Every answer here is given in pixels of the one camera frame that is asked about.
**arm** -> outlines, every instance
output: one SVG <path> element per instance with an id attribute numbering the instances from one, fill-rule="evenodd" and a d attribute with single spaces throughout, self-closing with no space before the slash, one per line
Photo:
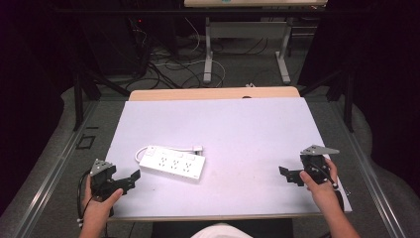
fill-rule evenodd
<path id="1" fill-rule="evenodd" d="M 99 237 L 105 228 L 111 207 L 122 195 L 123 190 L 119 188 L 103 202 L 91 199 L 92 191 L 90 190 L 90 176 L 88 176 L 83 198 L 83 205 L 87 207 L 83 215 L 83 227 L 79 237 Z"/>
<path id="2" fill-rule="evenodd" d="M 337 167 L 329 159 L 325 160 L 330 167 L 330 175 L 333 181 L 337 181 Z M 312 177 L 302 171 L 300 177 L 312 192 L 316 205 L 321 210 L 330 227 L 332 237 L 360 237 L 353 225 L 349 222 L 342 211 L 337 196 L 329 181 L 317 184 Z"/>

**metal bracket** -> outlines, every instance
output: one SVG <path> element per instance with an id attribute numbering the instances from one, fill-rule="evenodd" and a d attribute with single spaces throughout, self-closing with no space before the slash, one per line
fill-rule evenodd
<path id="1" fill-rule="evenodd" d="M 321 147 L 317 145 L 312 145 L 300 152 L 300 154 L 308 155 L 308 156 L 320 156 L 320 155 L 339 154 L 339 153 L 340 153 L 339 150 Z"/>

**power strip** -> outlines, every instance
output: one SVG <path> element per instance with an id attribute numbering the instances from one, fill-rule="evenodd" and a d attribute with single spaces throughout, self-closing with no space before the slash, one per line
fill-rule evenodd
<path id="1" fill-rule="evenodd" d="M 164 147 L 148 146 L 139 166 L 187 179 L 200 180 L 205 157 Z"/>

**table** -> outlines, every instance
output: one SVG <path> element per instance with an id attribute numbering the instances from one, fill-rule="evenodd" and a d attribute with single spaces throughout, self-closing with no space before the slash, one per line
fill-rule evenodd
<path id="1" fill-rule="evenodd" d="M 206 164 L 199 182 L 142 172 L 136 188 L 115 204 L 112 219 L 320 214 L 310 192 L 288 183 L 278 171 L 278 166 L 301 170 L 299 152 L 312 144 L 323 146 L 308 106 L 298 95 L 294 87 L 133 92 L 106 157 L 117 167 L 115 179 L 138 169 L 134 155 L 148 145 L 202 145 Z M 345 196 L 344 200 L 345 210 L 351 211 Z"/>
<path id="2" fill-rule="evenodd" d="M 328 0 L 185 0 L 186 7 L 292 7 L 292 6 L 322 6 Z M 282 39 L 279 52 L 275 57 L 280 70 L 283 83 L 289 84 L 290 77 L 284 61 L 287 43 L 290 38 L 293 18 L 286 22 L 210 22 L 206 18 L 206 62 L 204 65 L 203 81 L 211 81 L 213 52 L 211 51 L 211 38 L 276 38 Z"/>

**black curtain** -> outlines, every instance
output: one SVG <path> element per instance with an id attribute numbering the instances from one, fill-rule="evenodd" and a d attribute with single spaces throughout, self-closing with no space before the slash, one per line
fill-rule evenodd
<path id="1" fill-rule="evenodd" d="M 0 213 L 55 130 L 72 79 L 40 2 L 0 4 Z"/>
<path id="2" fill-rule="evenodd" d="M 420 195 L 419 3 L 330 0 L 328 7 L 375 11 L 360 20 L 323 19 L 299 84 L 310 85 L 350 65 L 356 74 L 355 104 L 372 131 L 372 159 Z"/>

